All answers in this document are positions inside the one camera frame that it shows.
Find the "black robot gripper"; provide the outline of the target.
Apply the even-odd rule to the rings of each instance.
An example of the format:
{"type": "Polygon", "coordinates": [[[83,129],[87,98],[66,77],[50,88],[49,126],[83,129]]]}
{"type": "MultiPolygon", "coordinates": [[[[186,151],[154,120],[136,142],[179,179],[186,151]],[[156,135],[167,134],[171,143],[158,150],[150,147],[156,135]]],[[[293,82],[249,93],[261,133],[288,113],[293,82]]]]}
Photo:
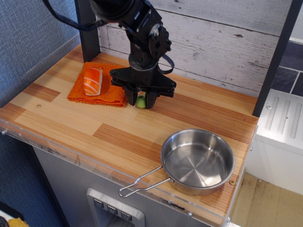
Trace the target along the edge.
{"type": "Polygon", "coordinates": [[[173,97],[177,85],[175,81],[160,73],[156,66],[143,70],[134,67],[113,69],[110,76],[112,85],[123,88],[127,102],[132,106],[135,105],[138,92],[146,92],[147,109],[153,108],[157,95],[173,97]]]}

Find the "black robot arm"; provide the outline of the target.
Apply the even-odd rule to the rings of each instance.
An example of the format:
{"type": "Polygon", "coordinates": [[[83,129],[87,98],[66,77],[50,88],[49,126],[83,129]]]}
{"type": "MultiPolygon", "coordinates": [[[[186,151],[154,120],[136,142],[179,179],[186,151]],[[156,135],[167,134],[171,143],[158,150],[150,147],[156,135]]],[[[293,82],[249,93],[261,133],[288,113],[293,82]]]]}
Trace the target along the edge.
{"type": "Polygon", "coordinates": [[[130,41],[129,67],[110,71],[111,83],[122,87],[127,101],[135,105],[138,93],[145,92],[146,108],[153,108],[160,96],[174,96],[176,83],[161,70],[159,59],[172,68],[174,62],[166,55],[171,50],[169,33],[162,17],[147,0],[92,0],[91,8],[104,23],[117,23],[125,29],[130,41]]]}

